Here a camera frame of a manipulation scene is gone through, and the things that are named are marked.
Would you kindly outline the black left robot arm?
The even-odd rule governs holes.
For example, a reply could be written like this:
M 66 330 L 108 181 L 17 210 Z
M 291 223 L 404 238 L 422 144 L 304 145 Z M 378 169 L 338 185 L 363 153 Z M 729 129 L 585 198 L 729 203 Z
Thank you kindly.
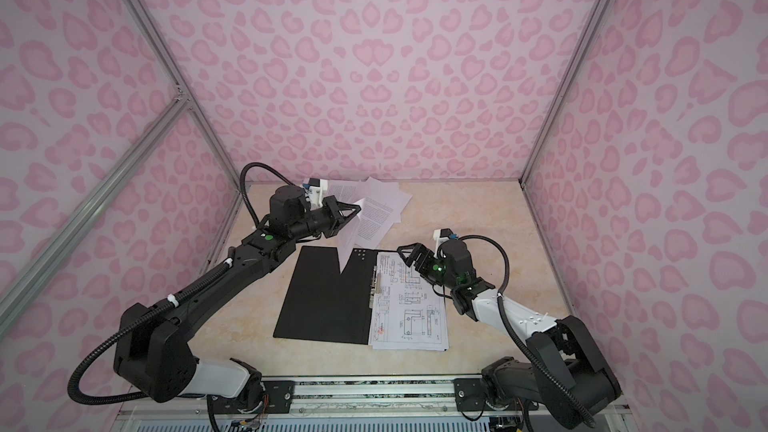
M 255 367 L 238 359 L 216 362 L 199 358 L 193 354 L 190 340 L 240 292 L 279 268 L 300 242 L 336 236 L 362 210 L 361 204 L 340 202 L 332 195 L 315 202 L 307 188 L 295 185 L 278 188 L 269 206 L 255 230 L 201 277 L 152 306 L 128 308 L 118 331 L 72 372 L 67 383 L 69 398 L 81 405 L 100 406 L 143 398 L 164 403 L 183 396 L 207 396 L 229 400 L 244 412 L 261 408 L 266 391 Z M 114 372 L 135 390 L 90 395 L 82 390 L 81 381 L 109 349 L 115 351 Z

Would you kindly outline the white text sheet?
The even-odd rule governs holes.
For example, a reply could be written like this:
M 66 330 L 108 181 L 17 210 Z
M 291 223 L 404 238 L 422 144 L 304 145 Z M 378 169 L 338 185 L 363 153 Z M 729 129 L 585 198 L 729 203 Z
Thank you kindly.
M 369 177 L 358 185 L 355 198 L 362 201 L 355 244 L 376 249 L 391 227 L 401 221 L 412 195 L 401 190 L 397 182 L 382 182 Z

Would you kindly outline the red black folder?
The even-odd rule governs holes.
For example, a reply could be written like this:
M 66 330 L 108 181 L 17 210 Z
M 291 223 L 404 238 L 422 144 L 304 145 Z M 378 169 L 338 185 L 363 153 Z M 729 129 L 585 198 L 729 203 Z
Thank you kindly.
M 336 249 L 304 247 L 273 336 L 370 346 L 373 289 L 380 252 L 390 251 L 356 248 L 340 272 Z

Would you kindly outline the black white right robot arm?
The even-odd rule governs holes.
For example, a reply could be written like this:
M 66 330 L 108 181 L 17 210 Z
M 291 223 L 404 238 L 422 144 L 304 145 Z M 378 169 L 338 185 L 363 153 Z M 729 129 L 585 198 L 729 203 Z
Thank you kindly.
M 446 234 L 437 240 L 435 250 L 422 243 L 396 250 L 407 267 L 447 294 L 458 314 L 500 330 L 523 355 L 522 359 L 503 357 L 484 367 L 478 391 L 460 410 L 515 408 L 528 425 L 530 407 L 538 404 L 568 430 L 595 427 L 597 414 L 622 394 L 595 339 L 573 315 L 552 318 L 507 297 L 508 254 L 501 255 L 501 284 L 483 279 L 468 248 L 469 242 L 479 238 Z

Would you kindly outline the technical drawing sheet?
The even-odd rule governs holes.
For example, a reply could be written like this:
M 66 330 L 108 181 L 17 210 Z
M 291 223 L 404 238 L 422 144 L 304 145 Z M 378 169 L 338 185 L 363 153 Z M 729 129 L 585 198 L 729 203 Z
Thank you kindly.
M 449 348 L 445 300 L 395 252 L 377 254 L 369 345 L 375 350 Z

